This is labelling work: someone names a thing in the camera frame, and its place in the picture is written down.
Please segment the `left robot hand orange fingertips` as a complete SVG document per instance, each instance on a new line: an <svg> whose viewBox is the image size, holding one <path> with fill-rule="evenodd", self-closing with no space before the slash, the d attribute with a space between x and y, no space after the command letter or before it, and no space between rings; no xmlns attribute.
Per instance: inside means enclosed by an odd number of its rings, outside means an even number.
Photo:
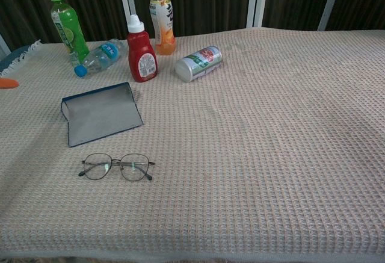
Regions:
<svg viewBox="0 0 385 263"><path fill-rule="evenodd" d="M17 88L19 83L10 78L0 78L0 89L12 89Z"/></svg>

